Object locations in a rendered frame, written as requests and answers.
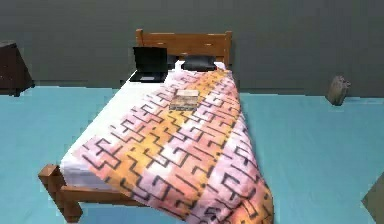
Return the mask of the beige book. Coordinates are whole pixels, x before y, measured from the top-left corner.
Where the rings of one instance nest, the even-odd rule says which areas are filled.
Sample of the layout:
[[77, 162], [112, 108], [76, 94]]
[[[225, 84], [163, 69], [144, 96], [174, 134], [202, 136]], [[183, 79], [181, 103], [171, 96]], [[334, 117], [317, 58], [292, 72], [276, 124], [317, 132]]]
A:
[[193, 111], [198, 105], [198, 90], [179, 89], [169, 105], [170, 110]]

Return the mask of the orange pink patterned blanket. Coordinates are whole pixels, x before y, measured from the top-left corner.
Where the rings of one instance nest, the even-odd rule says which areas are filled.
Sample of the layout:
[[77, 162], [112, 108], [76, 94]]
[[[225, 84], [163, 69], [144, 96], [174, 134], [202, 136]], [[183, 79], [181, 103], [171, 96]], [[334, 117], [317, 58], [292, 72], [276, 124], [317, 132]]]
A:
[[[179, 89], [199, 91], [195, 110], [169, 109]], [[112, 189], [187, 224], [273, 224], [228, 70], [177, 72], [73, 154]]]

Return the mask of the black pillow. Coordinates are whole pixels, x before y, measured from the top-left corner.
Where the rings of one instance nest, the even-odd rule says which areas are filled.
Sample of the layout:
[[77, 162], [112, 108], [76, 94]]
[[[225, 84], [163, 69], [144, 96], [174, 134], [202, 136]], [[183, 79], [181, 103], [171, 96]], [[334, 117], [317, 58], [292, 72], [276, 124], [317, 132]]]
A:
[[216, 58], [207, 55], [189, 55], [185, 57], [184, 63], [181, 65], [183, 70], [207, 72], [216, 69], [214, 64]]

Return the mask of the black laptop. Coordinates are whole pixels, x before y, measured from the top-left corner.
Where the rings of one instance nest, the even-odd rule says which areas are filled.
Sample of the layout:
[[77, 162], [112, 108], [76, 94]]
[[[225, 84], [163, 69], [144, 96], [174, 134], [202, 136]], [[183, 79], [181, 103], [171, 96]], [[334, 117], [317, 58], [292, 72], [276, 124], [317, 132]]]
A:
[[168, 75], [167, 49], [134, 47], [136, 71], [130, 82], [163, 83]]

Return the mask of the brown wooden bed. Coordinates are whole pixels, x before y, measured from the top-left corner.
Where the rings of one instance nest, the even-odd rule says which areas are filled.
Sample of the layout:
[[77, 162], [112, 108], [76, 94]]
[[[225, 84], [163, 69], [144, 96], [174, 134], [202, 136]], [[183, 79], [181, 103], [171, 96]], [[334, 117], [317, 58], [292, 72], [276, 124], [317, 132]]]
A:
[[[178, 64], [182, 64], [189, 55], [214, 56], [217, 59], [215, 70], [230, 71], [228, 66], [231, 40], [231, 32], [223, 34], [147, 33], [143, 30], [136, 32], [136, 42], [139, 46], [164, 47], [175, 56]], [[150, 84], [127, 80], [68, 149], [60, 164], [48, 164], [40, 171], [38, 177], [41, 183], [67, 223], [79, 222], [83, 214], [80, 207], [82, 203], [147, 206], [112, 189], [75, 157], [73, 152], [89, 138], [103, 133], [108, 125], [118, 121], [145, 96], [169, 83], [179, 71], [188, 70], [175, 67], [163, 83]]]

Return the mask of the grey brown bin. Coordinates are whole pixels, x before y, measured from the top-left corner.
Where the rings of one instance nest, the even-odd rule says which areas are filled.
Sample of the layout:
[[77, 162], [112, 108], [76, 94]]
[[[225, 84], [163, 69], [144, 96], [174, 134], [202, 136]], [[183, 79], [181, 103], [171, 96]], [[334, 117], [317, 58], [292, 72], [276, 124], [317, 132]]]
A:
[[347, 95], [351, 83], [343, 76], [335, 76], [328, 88], [326, 99], [334, 106], [341, 106]]

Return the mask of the dark brown cabinet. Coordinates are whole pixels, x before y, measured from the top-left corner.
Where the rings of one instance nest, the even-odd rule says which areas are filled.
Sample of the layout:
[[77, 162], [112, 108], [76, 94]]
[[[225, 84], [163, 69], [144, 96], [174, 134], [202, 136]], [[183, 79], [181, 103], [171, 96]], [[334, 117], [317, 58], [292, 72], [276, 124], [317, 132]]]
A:
[[35, 83], [14, 41], [0, 41], [0, 95], [19, 97]]

